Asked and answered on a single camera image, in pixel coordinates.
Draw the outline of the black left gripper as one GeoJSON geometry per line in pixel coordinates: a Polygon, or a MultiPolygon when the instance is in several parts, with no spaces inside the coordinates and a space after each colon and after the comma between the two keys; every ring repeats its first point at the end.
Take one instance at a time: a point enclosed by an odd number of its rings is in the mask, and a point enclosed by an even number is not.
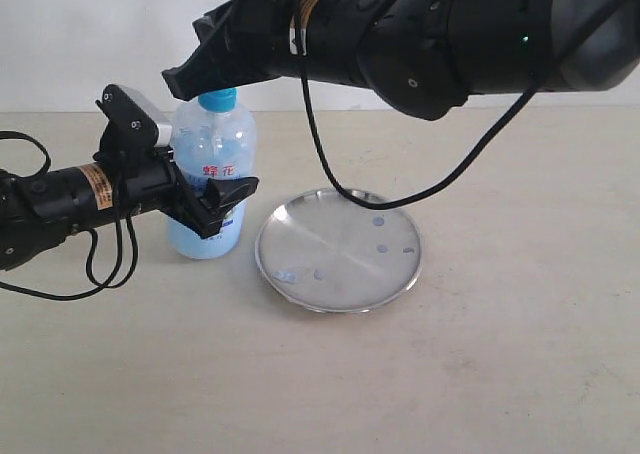
{"type": "Polygon", "coordinates": [[[116,193],[119,216],[160,211],[188,228],[200,239],[217,235],[223,215],[252,196],[259,179],[254,176],[207,181],[203,196],[186,187],[174,162],[170,147],[138,151],[126,159],[125,153],[98,151],[94,161],[105,171],[116,193]]]}

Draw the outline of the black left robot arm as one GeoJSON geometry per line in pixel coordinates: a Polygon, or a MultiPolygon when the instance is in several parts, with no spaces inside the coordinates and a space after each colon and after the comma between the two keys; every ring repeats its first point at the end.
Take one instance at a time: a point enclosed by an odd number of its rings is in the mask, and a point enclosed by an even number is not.
{"type": "Polygon", "coordinates": [[[15,269],[72,235],[151,211],[210,238],[258,184],[254,176],[208,178],[198,191],[168,148],[143,151],[130,163],[102,152],[89,164],[35,176],[2,173],[1,268],[15,269]]]}

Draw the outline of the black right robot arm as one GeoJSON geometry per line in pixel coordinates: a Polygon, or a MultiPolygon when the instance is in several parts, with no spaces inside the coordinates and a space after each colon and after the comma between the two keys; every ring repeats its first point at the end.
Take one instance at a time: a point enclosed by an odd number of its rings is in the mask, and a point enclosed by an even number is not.
{"type": "Polygon", "coordinates": [[[374,92],[436,120],[472,96],[598,92],[639,63],[639,0],[229,0],[163,72],[188,101],[281,77],[374,92]]]}

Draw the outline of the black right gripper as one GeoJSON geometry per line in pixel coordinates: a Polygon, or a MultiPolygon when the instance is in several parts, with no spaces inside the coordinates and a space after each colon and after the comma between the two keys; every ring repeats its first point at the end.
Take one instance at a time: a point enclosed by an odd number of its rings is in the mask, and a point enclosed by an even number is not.
{"type": "Polygon", "coordinates": [[[229,0],[193,22],[199,41],[181,65],[162,71],[171,95],[202,94],[275,79],[270,70],[289,53],[294,0],[229,0]]]}

